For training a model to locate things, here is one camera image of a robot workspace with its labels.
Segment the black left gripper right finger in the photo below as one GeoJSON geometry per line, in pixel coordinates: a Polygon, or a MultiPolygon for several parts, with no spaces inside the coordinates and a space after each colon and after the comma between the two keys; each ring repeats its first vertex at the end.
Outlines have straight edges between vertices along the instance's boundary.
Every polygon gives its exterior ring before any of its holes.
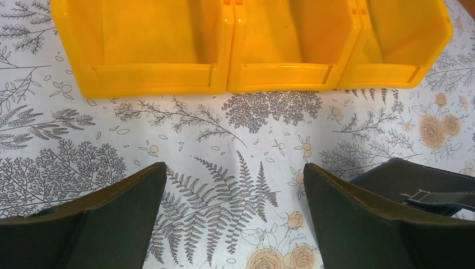
{"type": "Polygon", "coordinates": [[[325,268],[473,268],[474,222],[393,202],[309,163],[304,187],[325,268]]]}

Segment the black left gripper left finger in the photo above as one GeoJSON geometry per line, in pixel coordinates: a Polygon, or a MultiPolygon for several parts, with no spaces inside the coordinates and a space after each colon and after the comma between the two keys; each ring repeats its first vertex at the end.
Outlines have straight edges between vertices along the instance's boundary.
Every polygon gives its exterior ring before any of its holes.
{"type": "Polygon", "coordinates": [[[30,216],[1,220],[2,268],[142,268],[166,186],[154,163],[30,216]]]}

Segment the blue leather card holder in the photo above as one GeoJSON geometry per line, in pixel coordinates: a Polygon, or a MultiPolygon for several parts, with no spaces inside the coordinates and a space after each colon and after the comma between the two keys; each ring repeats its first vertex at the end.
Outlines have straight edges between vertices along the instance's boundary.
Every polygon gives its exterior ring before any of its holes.
{"type": "Polygon", "coordinates": [[[392,158],[350,183],[393,202],[432,214],[474,211],[474,177],[392,158]]]}

